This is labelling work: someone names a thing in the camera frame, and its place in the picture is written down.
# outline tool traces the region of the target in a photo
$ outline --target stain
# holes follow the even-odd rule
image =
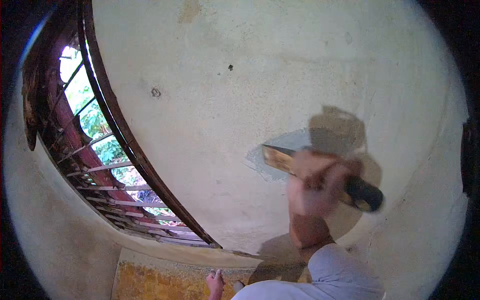
[[[180,24],[189,24],[201,10],[198,0],[185,0],[178,22]]]
[[[152,88],[152,97],[160,98],[161,95],[162,93],[156,87]]]
[[[345,41],[347,42],[347,45],[350,45],[353,41],[352,36],[350,35],[350,32],[345,32]]]
[[[118,264],[112,290],[113,300],[200,300],[208,297],[205,277],[209,267],[176,264],[159,260],[160,267],[147,267],[124,261]],[[247,282],[253,269],[224,269],[226,282],[222,299],[234,296],[232,285],[236,280]]]

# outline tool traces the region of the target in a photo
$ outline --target rusty metal frame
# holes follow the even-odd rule
[[[116,137],[129,160],[137,168],[138,172],[151,189],[172,210],[172,212],[188,226],[188,228],[211,247],[221,248],[221,246],[203,230],[192,215],[188,213],[168,189],[133,136],[130,127],[121,113],[117,97],[113,93],[110,82],[108,81],[107,71],[105,70],[100,49],[98,48],[98,43],[96,41],[93,8],[90,0],[78,1],[78,35],[85,70],[98,105],[100,106],[113,135]],[[86,40],[88,40],[92,64],[95,65],[96,78],[90,60],[88,59],[85,37]]]

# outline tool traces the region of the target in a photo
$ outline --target wooden slat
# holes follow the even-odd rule
[[[89,185],[87,187],[77,186],[75,188],[78,190],[93,190],[93,191],[150,191],[152,189],[147,184],[129,185],[123,188],[119,188],[116,186],[98,186],[98,185]]]
[[[151,219],[155,219],[155,220],[162,220],[162,221],[174,221],[174,222],[181,222],[181,220],[176,217],[176,216],[163,216],[163,215],[158,215],[158,216],[155,216]]]
[[[207,246],[208,244],[204,242],[203,240],[184,240],[184,239],[177,239],[175,237],[164,237],[161,236],[160,240],[164,241],[169,241],[169,242],[175,242],[175,243],[186,243],[186,244],[194,244],[194,245],[205,245]]]
[[[188,231],[192,232],[192,230],[188,227],[182,227],[182,226],[168,226],[168,225],[160,225],[160,224],[153,224],[153,223],[146,223],[146,222],[141,222],[138,220],[135,220],[135,223],[147,227],[154,227],[154,228],[160,228],[160,229],[167,229],[167,230],[176,230],[176,231]]]
[[[127,205],[127,206],[141,206],[141,207],[156,207],[156,208],[168,208],[164,203],[147,203],[147,202],[139,202],[139,201],[119,201],[115,199],[109,198],[95,198],[95,197],[86,197],[87,200],[96,201],[101,203],[111,203],[117,205]]]
[[[148,231],[148,233],[153,233],[153,234],[157,234],[159,236],[162,236],[162,237],[169,237],[169,238],[175,238],[175,239],[184,239],[184,240],[202,240],[201,238],[199,238],[197,235],[195,235],[197,238],[188,238],[188,237],[181,237],[181,236],[172,236],[172,235],[168,235],[165,231],[163,230],[154,230],[154,229],[150,229]]]
[[[88,169],[88,170],[85,171],[85,172],[81,172],[81,171],[80,171],[80,172],[70,173],[70,174],[67,174],[67,177],[77,176],[77,175],[84,175],[84,174],[88,174],[88,173],[92,173],[92,172],[98,172],[98,171],[104,171],[104,170],[111,170],[111,169],[123,168],[123,167],[129,167],[129,166],[133,166],[132,162],[131,162],[131,161],[124,161],[124,162],[122,162],[122,163],[117,163],[117,164],[111,164],[111,165],[99,166],[99,167],[91,168],[91,169]]]
[[[61,162],[64,161],[65,159],[68,159],[68,158],[72,157],[73,155],[77,154],[78,152],[84,150],[84,149],[87,148],[87,147],[90,147],[90,146],[93,145],[93,144],[96,144],[96,143],[98,143],[98,142],[101,142],[101,141],[105,140],[106,138],[108,138],[109,136],[112,136],[112,135],[113,135],[113,133],[111,133],[111,132],[110,132],[110,133],[107,133],[107,134],[105,134],[105,135],[102,135],[102,136],[99,137],[98,139],[93,140],[93,141],[89,142],[88,144],[86,144],[85,146],[80,147],[80,148],[78,148],[77,150],[69,153],[67,156],[65,156],[64,158],[62,158],[61,160],[59,160],[59,161],[57,162],[57,164],[61,163]]]
[[[128,235],[131,235],[131,236],[134,236],[134,237],[139,237],[139,238],[143,238],[143,239],[147,239],[147,240],[158,241],[158,238],[153,237],[153,236],[149,235],[148,233],[143,233],[143,232],[135,231],[135,230],[128,229],[128,228],[120,229],[120,232],[124,232],[124,233],[126,233]]]
[[[113,216],[113,215],[106,214],[105,217],[110,218],[110,219],[114,219],[114,220],[117,220],[117,221],[127,222],[127,223],[132,222],[130,219],[125,218],[125,217],[121,217],[121,216]]]
[[[140,213],[133,213],[133,212],[125,212],[123,210],[117,210],[117,209],[112,209],[109,207],[103,207],[103,206],[95,206],[97,210],[103,210],[112,214],[117,214],[117,215],[124,215],[124,216],[136,216],[136,217],[144,217],[143,214]]]

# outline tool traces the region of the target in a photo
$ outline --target wall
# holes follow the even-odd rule
[[[466,209],[465,97],[432,24],[408,1],[229,5],[94,1],[109,79],[157,172],[225,248],[288,259],[285,181],[258,164],[258,144],[302,146],[311,134],[326,149],[366,149],[384,211],[360,216],[343,207],[330,224],[384,279],[389,298],[425,298]],[[53,299],[109,299],[121,246],[184,264],[260,262],[114,230],[42,147],[27,149],[20,85],[3,170],[20,244]]]
[[[403,200],[454,100],[449,89],[462,89],[451,85],[445,44],[411,1],[93,4],[133,134],[225,249],[257,254],[288,231],[286,176],[261,163],[259,144],[311,140],[363,153],[386,204],[370,216],[339,208],[329,224],[349,245]]]
[[[255,267],[260,260],[220,249],[158,243],[118,232],[76,193],[39,140],[28,149],[21,79],[7,116],[5,186],[17,238],[40,284],[52,299],[110,299],[123,247],[185,264]]]

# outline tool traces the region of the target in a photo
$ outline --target gray t-shirt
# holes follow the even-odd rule
[[[323,246],[310,258],[312,283],[260,281],[244,287],[232,300],[366,300],[384,297],[380,279],[368,266],[337,244]]]

